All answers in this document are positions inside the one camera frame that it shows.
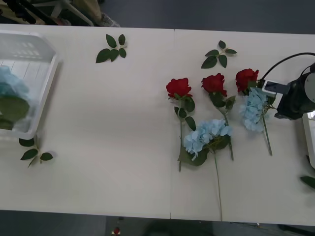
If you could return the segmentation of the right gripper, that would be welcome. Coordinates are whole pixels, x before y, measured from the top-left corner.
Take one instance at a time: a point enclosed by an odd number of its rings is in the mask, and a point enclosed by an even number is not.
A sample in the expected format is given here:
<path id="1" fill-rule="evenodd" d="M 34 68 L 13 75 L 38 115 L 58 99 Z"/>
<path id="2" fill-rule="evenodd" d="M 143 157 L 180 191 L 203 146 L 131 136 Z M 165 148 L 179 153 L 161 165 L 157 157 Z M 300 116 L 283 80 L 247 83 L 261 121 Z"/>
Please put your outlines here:
<path id="1" fill-rule="evenodd" d="M 288 93 L 283 95 L 274 115 L 278 119 L 299 119 L 307 111 L 303 108 L 307 97 L 304 93 Z"/>

